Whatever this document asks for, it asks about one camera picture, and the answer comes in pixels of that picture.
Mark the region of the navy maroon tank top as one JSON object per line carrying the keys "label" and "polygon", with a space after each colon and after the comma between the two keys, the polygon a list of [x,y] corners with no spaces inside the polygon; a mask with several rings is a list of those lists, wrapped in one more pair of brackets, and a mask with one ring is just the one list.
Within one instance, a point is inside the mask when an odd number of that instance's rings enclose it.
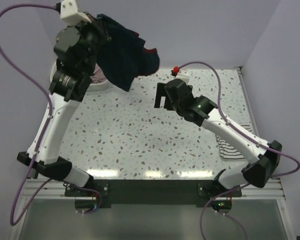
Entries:
{"label": "navy maroon tank top", "polygon": [[140,35],[105,14],[96,17],[101,19],[111,41],[98,52],[96,64],[102,69],[107,80],[128,92],[137,77],[147,77],[156,73],[160,67],[160,57],[156,48],[145,48],[146,41]]}

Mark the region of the black white striped tank top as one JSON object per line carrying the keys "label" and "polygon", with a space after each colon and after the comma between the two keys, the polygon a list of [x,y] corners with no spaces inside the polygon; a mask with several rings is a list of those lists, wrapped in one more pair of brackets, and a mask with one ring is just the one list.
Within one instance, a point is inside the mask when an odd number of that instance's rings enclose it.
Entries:
{"label": "black white striped tank top", "polygon": [[245,157],[223,138],[215,135],[220,158],[224,161],[245,161]]}

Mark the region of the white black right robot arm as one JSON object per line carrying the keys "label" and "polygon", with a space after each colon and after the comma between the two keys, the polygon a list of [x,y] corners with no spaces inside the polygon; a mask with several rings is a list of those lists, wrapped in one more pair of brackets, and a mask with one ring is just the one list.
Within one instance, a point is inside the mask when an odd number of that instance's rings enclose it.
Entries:
{"label": "white black right robot arm", "polygon": [[164,109],[175,111],[187,122],[214,133],[234,147],[248,162],[221,170],[211,183],[204,186],[210,197],[223,197],[231,189],[245,184],[257,188],[266,185],[280,162],[278,152],[282,150],[282,145],[278,141],[268,142],[235,123],[234,126],[245,134],[240,135],[231,128],[231,119],[222,118],[216,103],[205,96],[193,96],[192,86],[181,79],[158,83],[155,108],[160,107],[162,98],[165,98]]}

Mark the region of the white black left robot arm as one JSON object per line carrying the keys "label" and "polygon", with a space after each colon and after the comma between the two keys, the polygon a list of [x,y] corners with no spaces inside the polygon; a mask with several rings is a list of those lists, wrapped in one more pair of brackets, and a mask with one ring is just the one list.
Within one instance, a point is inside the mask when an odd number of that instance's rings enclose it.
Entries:
{"label": "white black left robot arm", "polygon": [[76,186],[82,196],[96,188],[94,178],[60,156],[60,147],[70,120],[92,82],[97,55],[109,39],[101,19],[67,26],[56,36],[53,51],[56,72],[48,92],[48,105],[37,135],[17,160],[39,174]]}

